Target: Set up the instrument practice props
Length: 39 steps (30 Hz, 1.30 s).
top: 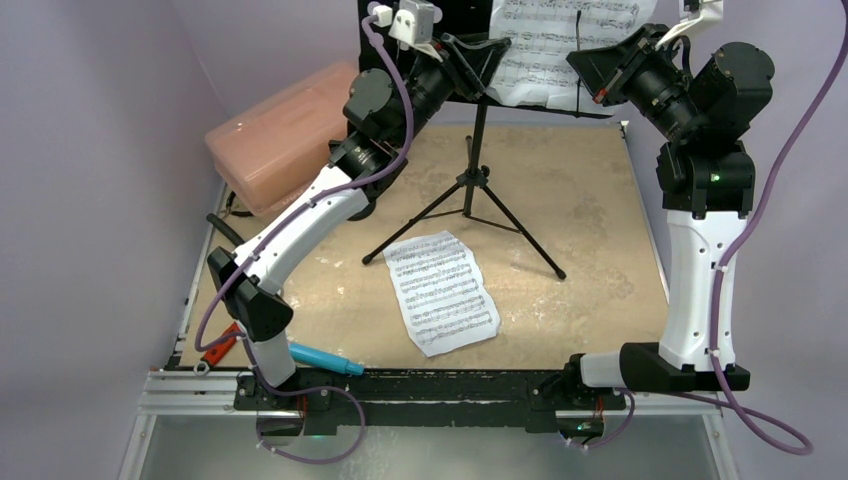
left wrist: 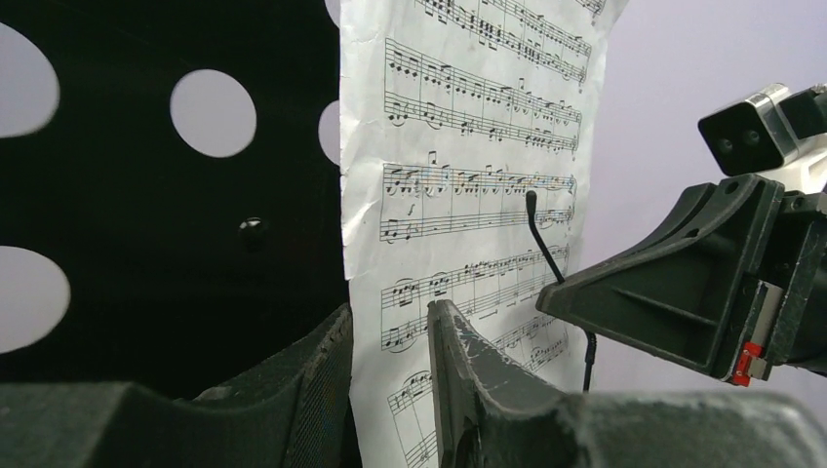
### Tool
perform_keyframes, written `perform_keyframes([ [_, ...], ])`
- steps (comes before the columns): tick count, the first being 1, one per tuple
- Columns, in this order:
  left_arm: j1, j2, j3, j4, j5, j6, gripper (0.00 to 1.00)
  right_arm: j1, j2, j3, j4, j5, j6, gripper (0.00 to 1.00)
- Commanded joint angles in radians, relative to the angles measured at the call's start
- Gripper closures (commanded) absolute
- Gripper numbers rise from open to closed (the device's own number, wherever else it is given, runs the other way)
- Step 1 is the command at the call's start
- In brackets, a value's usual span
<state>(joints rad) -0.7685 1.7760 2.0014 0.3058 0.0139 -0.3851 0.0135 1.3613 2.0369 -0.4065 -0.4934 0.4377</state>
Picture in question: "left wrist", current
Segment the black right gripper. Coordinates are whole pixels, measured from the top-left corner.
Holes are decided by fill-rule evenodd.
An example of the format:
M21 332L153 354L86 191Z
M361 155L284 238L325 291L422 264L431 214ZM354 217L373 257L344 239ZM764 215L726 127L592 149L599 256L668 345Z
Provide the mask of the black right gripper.
M544 287L536 308L736 386L781 366L825 376L826 194L783 195L759 175L691 186L643 241Z

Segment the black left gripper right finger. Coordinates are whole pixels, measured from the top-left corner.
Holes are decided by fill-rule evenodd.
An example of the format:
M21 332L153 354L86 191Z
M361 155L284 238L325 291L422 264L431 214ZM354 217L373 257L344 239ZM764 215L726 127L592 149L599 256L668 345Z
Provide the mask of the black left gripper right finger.
M567 393L428 307L443 467L822 467L826 432L767 392Z

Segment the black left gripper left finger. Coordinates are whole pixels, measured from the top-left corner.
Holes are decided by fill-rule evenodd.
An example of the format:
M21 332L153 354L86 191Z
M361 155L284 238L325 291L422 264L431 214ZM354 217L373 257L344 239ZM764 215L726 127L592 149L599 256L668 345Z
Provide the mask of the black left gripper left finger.
M313 332L193 400L140 385L1 387L5 467L336 467L348 409L353 317Z

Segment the black folding music stand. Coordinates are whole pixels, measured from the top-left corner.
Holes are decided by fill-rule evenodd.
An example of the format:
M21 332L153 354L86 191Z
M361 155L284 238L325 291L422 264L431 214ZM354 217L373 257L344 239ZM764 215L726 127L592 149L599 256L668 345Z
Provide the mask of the black folding music stand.
M351 310L343 2L2 3L3 383L193 400Z

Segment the sheet music page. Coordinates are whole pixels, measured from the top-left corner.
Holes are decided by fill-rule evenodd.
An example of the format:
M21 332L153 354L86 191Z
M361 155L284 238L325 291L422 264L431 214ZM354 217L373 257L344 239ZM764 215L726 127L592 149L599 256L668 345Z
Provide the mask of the sheet music page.
M621 1L345 1L342 238L350 400L366 467L435 467L427 307L453 303L568 391L583 333L539 314L577 262L608 40Z

